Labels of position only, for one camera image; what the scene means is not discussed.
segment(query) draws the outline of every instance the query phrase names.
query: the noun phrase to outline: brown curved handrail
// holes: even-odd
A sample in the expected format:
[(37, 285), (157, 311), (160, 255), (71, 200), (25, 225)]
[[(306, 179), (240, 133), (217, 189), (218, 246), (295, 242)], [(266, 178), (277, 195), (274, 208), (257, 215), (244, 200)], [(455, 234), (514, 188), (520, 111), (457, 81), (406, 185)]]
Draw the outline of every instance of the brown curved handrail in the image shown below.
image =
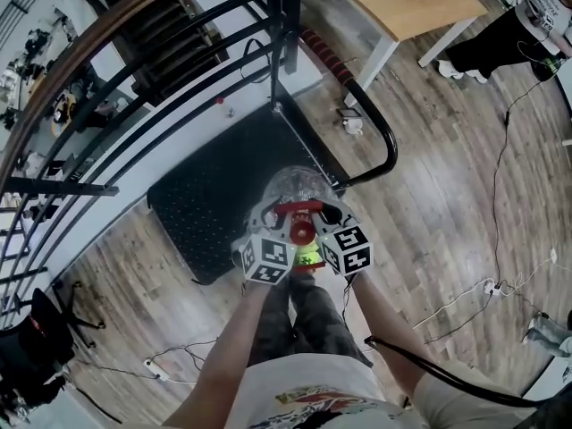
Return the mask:
[(93, 58), (117, 30), (135, 14), (156, 0), (121, 0), (99, 17), (83, 32), (56, 61), (50, 72), (34, 92), (34, 97), (22, 112), (6, 142), (4, 161), (0, 166), (0, 193), (12, 174), (16, 160), (25, 148), (34, 125), (44, 116), (54, 97), (66, 86), (69, 78)]

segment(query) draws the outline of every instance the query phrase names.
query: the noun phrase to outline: wooden table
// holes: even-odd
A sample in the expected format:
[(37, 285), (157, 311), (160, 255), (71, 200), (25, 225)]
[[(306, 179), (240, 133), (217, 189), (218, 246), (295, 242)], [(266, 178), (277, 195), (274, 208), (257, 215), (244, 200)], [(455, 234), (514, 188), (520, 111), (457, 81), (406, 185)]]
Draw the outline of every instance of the wooden table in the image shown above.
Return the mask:
[[(365, 89), (374, 80), (401, 41), (452, 24), (452, 27), (419, 59), (425, 67), (477, 17), (486, 14), (478, 0), (350, 0), (381, 28), (381, 38), (357, 77)], [(356, 101), (349, 95), (347, 106)]]

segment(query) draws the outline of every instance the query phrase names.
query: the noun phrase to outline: wood plank flooring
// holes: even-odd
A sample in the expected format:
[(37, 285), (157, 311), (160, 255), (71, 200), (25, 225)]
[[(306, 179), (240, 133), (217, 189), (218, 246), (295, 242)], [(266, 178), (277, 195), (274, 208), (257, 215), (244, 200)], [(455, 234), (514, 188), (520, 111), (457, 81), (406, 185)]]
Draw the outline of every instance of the wood plank flooring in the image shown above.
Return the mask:
[[(461, 39), (474, 36), (501, 14), (495, 0), (482, 1), (489, 15)], [(306, 25), (358, 73), (376, 42), (376, 28), (343, 0), (303, 3)], [(528, 65), (500, 68), (486, 85), (446, 80), (432, 67), (420, 69), (416, 60), (443, 31), (402, 43), (368, 90), (395, 132), (400, 158), (392, 173), (350, 189), (345, 197), (374, 238), (371, 276), (411, 324), (483, 279), (497, 279), (492, 176), (504, 139), (502, 122), (509, 104), (536, 83)], [(324, 71), (323, 84), (297, 100), (344, 168), (356, 174), (382, 162), (385, 149), (368, 125), (360, 138), (345, 133), (335, 112), (342, 97), (341, 88)], [(570, 116), (555, 80), (535, 88), (512, 109), (509, 146), (497, 180), (502, 280), (512, 283), (520, 272), (527, 277), (549, 258), (551, 248), (559, 255), (559, 265), (572, 268), (572, 167), (560, 145), (570, 134)], [(78, 357), (146, 374), (144, 358), (216, 338), (240, 297), (240, 275), (229, 274), (209, 287), (199, 287), (191, 278), (155, 215), (137, 206), (65, 275), (66, 282), (84, 282), (76, 302), (79, 315), (93, 321), (103, 318), (108, 326), (88, 332), (98, 347), (81, 349)], [(340, 304), (342, 286), (332, 279), (326, 283), (335, 286), (332, 297)], [(572, 272), (544, 264), (521, 292), (564, 322), (572, 308)], [(426, 340), (443, 335), (487, 299), (476, 290), (418, 331)], [(520, 297), (495, 298), (472, 322), (430, 348), (441, 360), (458, 359), (496, 383), (522, 391), (548, 360), (539, 349), (520, 343), (533, 314)], [(367, 335), (353, 298), (349, 326), (358, 340)], [(202, 356), (208, 348), (193, 351)], [(383, 362), (372, 352), (368, 355), (385, 395), (399, 400)], [(197, 377), (183, 351), (168, 353), (161, 361), (177, 379)], [(162, 422), (190, 389), (78, 362), (71, 363), (71, 370), (81, 389), (131, 422)]]

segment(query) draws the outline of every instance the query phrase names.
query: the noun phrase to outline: white table leg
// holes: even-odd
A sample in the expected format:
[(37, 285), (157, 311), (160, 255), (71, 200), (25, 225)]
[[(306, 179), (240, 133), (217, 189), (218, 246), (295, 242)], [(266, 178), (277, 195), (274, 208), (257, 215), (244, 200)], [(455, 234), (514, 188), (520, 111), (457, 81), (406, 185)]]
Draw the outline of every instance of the white table leg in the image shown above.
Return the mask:
[(419, 65), (422, 67), (426, 67), (437, 55), (441, 53), (443, 49), (445, 49), (451, 41), (453, 41), (456, 37), (458, 37), (465, 29), (473, 23), (476, 18), (465, 19), (464, 21), (456, 22), (453, 27), (447, 30), (447, 33), (441, 37), (437, 43), (433, 45), (427, 53), (419, 59)]
[[(377, 46), (369, 56), (369, 59), (367, 59), (366, 65), (357, 77), (357, 84), (359, 84), (363, 90), (366, 90), (367, 86), (371, 84), (375, 78), (375, 75), (377, 75), (377, 73), (379, 73), (379, 71), (383, 68), (387, 62), (387, 59), (390, 58), (391, 54), (393, 54), (393, 51), (395, 51), (395, 48), (399, 43), (399, 41), (394, 41), (385, 33), (382, 34), (382, 37), (377, 43)], [(348, 108), (350, 108), (356, 104), (356, 99), (351, 94), (348, 94), (344, 100), (344, 103)]]

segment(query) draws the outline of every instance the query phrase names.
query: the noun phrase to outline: black mat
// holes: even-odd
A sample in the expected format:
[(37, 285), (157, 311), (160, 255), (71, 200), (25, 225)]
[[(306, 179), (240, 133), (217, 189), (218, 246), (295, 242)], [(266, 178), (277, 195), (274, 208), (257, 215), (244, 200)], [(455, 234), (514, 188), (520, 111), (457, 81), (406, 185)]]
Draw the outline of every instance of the black mat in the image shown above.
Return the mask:
[[(304, 127), (297, 133), (307, 136), (309, 124), (300, 122), (295, 109), (290, 111), (294, 114), (288, 116)], [(315, 145), (319, 141), (316, 135), (308, 139)], [(339, 179), (340, 167), (317, 145), (312, 154), (331, 179)], [(292, 165), (319, 171), (288, 123), (267, 105), (204, 145), (149, 190), (149, 204), (199, 282), (210, 284), (232, 269), (230, 245), (244, 233), (246, 214), (269, 180)]]

